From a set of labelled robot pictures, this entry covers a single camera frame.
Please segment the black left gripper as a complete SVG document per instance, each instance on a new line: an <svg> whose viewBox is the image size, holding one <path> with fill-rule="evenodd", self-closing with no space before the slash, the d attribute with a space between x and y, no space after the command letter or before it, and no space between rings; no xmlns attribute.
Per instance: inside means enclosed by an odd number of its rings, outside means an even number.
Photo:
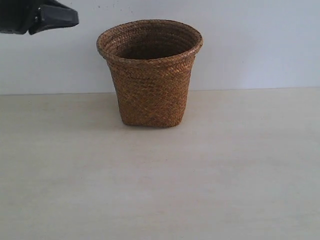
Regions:
<svg viewBox="0 0 320 240"><path fill-rule="evenodd" d="M1 34L34 35L78 24L78 12L57 0L0 0Z"/></svg>

